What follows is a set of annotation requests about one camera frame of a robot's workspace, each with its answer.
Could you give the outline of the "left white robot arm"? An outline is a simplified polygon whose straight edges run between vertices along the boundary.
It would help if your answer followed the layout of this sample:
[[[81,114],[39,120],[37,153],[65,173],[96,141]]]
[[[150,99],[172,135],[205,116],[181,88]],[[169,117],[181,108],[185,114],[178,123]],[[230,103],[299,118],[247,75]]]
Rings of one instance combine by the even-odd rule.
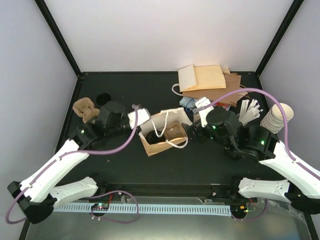
[[[58,207],[80,199],[103,199],[108,193],[107,183],[97,174],[81,180],[58,185],[78,164],[89,156],[113,155],[132,141],[138,128],[140,107],[132,105],[133,111],[115,101],[105,104],[97,116],[78,127],[64,142],[60,150],[39,170],[25,180],[11,182],[7,189],[25,215],[25,220],[38,224],[47,219]],[[109,150],[95,150],[101,140],[130,133],[120,146]]]

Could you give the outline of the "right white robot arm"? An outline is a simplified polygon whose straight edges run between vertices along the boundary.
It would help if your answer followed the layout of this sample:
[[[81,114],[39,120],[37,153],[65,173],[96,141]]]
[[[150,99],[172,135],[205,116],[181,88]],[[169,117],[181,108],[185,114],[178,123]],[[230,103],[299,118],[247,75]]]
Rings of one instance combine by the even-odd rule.
[[[221,106],[203,110],[187,134],[199,141],[211,139],[222,145],[233,160],[249,159],[267,166],[283,180],[255,180],[235,177],[227,189],[234,202],[242,198],[263,198],[290,204],[298,211],[320,212],[320,172],[290,151],[277,135],[261,126],[243,126],[236,114]]]

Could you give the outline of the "black printed paper cup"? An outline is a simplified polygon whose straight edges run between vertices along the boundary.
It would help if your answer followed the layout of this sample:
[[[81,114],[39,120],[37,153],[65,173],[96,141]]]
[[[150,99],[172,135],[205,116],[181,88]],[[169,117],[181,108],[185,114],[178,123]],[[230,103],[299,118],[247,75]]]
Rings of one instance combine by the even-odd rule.
[[[95,102],[99,105],[99,106],[103,106],[105,105],[107,102],[111,101],[112,97],[110,94],[108,93],[101,93],[99,94],[96,99]]]

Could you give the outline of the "single black paper cup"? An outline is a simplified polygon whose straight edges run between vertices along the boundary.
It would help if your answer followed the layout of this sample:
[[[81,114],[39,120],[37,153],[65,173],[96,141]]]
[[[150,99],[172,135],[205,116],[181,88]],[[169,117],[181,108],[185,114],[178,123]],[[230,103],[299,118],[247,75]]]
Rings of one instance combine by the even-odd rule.
[[[148,142],[149,145],[154,145],[154,144],[158,144],[161,142],[164,142],[166,139],[165,137],[162,135],[160,136],[160,132],[157,131],[152,131],[150,133],[147,134],[147,136],[145,137],[146,141]]]

